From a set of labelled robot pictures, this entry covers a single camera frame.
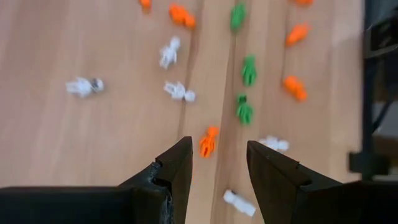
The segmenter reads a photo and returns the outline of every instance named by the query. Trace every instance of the plastic figure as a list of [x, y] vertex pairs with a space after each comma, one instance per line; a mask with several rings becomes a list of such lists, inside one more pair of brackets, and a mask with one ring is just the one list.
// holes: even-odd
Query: plastic figure
[[162, 48], [160, 53], [162, 58], [160, 59], [159, 65], [167, 69], [170, 63], [177, 63], [177, 50], [180, 48], [180, 38], [172, 37], [170, 45]]
[[209, 158], [211, 153], [215, 149], [216, 145], [216, 136], [218, 135], [219, 130], [217, 127], [210, 126], [207, 129], [207, 134], [200, 141], [200, 155], [203, 158]]
[[150, 12], [150, 8], [152, 7], [151, 0], [139, 0], [142, 10], [146, 13]]
[[178, 4], [171, 4], [169, 10], [170, 16], [174, 23], [177, 25], [185, 25], [186, 27], [193, 29], [196, 26], [195, 17], [188, 13], [188, 11]]
[[236, 109], [236, 116], [239, 117], [242, 124], [251, 124], [253, 108], [246, 102], [246, 95], [239, 95], [237, 101], [238, 108]]
[[305, 101], [308, 97], [307, 91], [305, 91], [304, 88], [304, 84], [293, 75], [290, 75], [284, 79], [283, 86], [298, 101]]
[[286, 46], [290, 47], [297, 42], [305, 39], [310, 32], [310, 26], [306, 23], [296, 25], [291, 33], [287, 36]]
[[254, 212], [256, 212], [256, 208], [252, 203], [234, 194], [231, 190], [226, 190], [223, 198], [226, 203], [234, 206], [238, 211], [245, 213], [250, 217], [252, 217]]
[[274, 136], [267, 136], [266, 139], [260, 139], [259, 143], [271, 148], [275, 151], [285, 152], [289, 149], [289, 142], [283, 139], [278, 139]]
[[238, 31], [242, 27], [244, 18], [246, 17], [246, 6], [243, 2], [238, 3], [231, 11], [231, 30]]
[[184, 85], [181, 84], [180, 82], [177, 82], [177, 84], [166, 82], [163, 89], [167, 93], [170, 93], [170, 95], [172, 96], [172, 99], [182, 100], [182, 98], [184, 98], [185, 101], [187, 101], [187, 102], [195, 101], [195, 93], [191, 90], [185, 91]]
[[76, 78], [76, 82], [67, 82], [67, 92], [78, 94], [84, 98], [92, 94], [92, 92], [101, 92], [104, 90], [104, 83], [98, 78], [88, 80], [86, 78]]
[[257, 70], [254, 64], [256, 58], [254, 55], [249, 55], [244, 59], [242, 69], [243, 84], [245, 86], [252, 86], [256, 82]]

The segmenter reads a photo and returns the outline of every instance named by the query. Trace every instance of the white figure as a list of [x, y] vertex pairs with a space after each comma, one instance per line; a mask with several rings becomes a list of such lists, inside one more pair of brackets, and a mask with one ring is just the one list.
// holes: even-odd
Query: white figure
[[252, 203], [234, 194], [231, 190], [226, 190], [223, 198], [226, 203], [233, 205], [238, 211], [250, 217], [256, 212], [256, 208]]
[[289, 149], [289, 142], [283, 139], [278, 139], [274, 136], [267, 136], [266, 139], [260, 139], [259, 143], [275, 150], [285, 152]]
[[100, 92], [104, 90], [104, 83], [98, 78], [88, 80], [86, 78], [76, 78], [76, 82], [67, 82], [67, 92], [78, 94], [80, 97], [86, 97], [92, 92]]
[[160, 66], [167, 69], [170, 63], [177, 63], [177, 50], [180, 48], [180, 38], [172, 37], [170, 45], [162, 48], [160, 54], [162, 58], [160, 59]]
[[184, 98], [185, 101], [187, 101], [187, 102], [195, 101], [195, 97], [196, 97], [195, 93], [191, 90], [185, 91], [184, 85], [181, 84], [180, 82], [177, 82], [177, 84], [166, 82], [163, 89], [167, 93], [170, 93], [170, 95], [172, 96], [172, 99], [182, 100]]

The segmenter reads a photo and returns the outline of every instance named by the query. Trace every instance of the small plastic toy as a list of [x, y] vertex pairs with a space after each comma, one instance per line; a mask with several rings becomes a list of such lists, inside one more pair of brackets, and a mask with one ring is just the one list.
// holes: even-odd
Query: small plastic toy
[[231, 190], [226, 190], [223, 198], [226, 203], [234, 206], [238, 211], [250, 217], [256, 212], [256, 208], [252, 203], [234, 194]]
[[257, 70], [254, 62], [256, 58], [254, 55], [249, 55], [244, 59], [242, 69], [243, 84], [245, 86], [252, 86], [256, 82]]
[[296, 25], [286, 39], [286, 46], [290, 47], [297, 42], [305, 39], [310, 31], [310, 26], [306, 23]]
[[313, 3], [313, 0], [295, 0], [297, 4], [302, 6], [309, 6]]
[[166, 82], [163, 89], [167, 93], [170, 93], [174, 100], [182, 100], [184, 98], [187, 102], [195, 101], [195, 93], [191, 90], [185, 91], [184, 85], [180, 82], [177, 82], [177, 84]]
[[86, 78], [76, 78], [76, 82], [67, 82], [67, 92], [77, 94], [84, 98], [93, 92], [98, 93], [104, 90], [104, 83], [98, 78], [88, 80]]
[[151, 0], [139, 0], [142, 10], [145, 13], [149, 13], [150, 12], [150, 8], [152, 7], [152, 1]]
[[210, 126], [207, 129], [207, 134], [200, 140], [200, 155], [203, 158], [209, 158], [211, 153], [215, 150], [216, 136], [219, 133], [219, 129], [214, 126]]
[[236, 109], [236, 116], [239, 117], [242, 124], [251, 124], [253, 108], [247, 103], [246, 95], [239, 95], [237, 98], [237, 102], [238, 108]]
[[196, 26], [195, 17], [188, 13], [188, 11], [178, 4], [172, 3], [169, 9], [170, 16], [174, 23], [178, 25], [185, 25], [190, 29], [194, 29]]
[[243, 2], [238, 3], [231, 11], [231, 30], [236, 32], [242, 27], [246, 17], [246, 6]]
[[259, 143], [275, 150], [285, 152], [289, 149], [289, 142], [283, 139], [278, 139], [274, 136], [267, 136], [266, 139], [260, 139]]
[[160, 54], [162, 58], [160, 59], [159, 65], [168, 69], [170, 63], [177, 63], [177, 50], [180, 48], [180, 38], [172, 37], [170, 45], [162, 48]]
[[305, 91], [304, 88], [304, 84], [293, 75], [289, 75], [284, 79], [283, 86], [298, 101], [305, 101], [308, 97], [307, 91]]

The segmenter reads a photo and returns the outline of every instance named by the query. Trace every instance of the table surface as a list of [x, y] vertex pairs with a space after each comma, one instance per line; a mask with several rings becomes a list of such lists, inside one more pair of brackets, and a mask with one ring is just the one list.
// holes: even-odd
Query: table surface
[[[136, 0], [0, 0], [0, 185], [117, 185], [183, 136], [194, 141], [187, 223], [262, 223], [222, 200], [232, 189], [256, 206], [246, 142], [274, 135], [286, 155], [334, 179], [359, 149], [361, 122], [360, 0], [246, 0], [248, 16], [229, 30], [234, 0], [179, 0], [196, 16], [194, 31], [175, 26], [171, 0], [144, 14]], [[308, 38], [286, 49], [286, 33], [308, 22]], [[159, 67], [159, 50], [177, 35], [178, 63]], [[254, 86], [242, 84], [243, 58], [256, 56]], [[301, 79], [308, 100], [281, 88]], [[75, 77], [104, 80], [103, 93], [81, 99], [65, 91]], [[171, 100], [165, 81], [182, 82], [194, 103]], [[241, 126], [235, 97], [246, 93], [254, 121]], [[202, 159], [208, 126], [221, 133]]]

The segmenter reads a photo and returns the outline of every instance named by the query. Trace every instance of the green figure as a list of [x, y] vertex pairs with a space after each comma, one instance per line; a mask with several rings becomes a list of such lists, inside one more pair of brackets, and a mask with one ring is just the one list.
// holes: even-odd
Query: green figure
[[242, 124], [249, 125], [251, 124], [253, 117], [253, 108], [248, 105], [247, 98], [245, 94], [241, 94], [237, 98], [238, 108], [236, 110], [236, 116], [239, 117]]
[[254, 62], [256, 58], [254, 55], [249, 55], [244, 58], [244, 65], [242, 69], [243, 84], [245, 86], [253, 86], [257, 78], [257, 70]]
[[231, 30], [236, 32], [242, 26], [245, 17], [246, 7], [244, 6], [244, 3], [241, 2], [231, 11]]

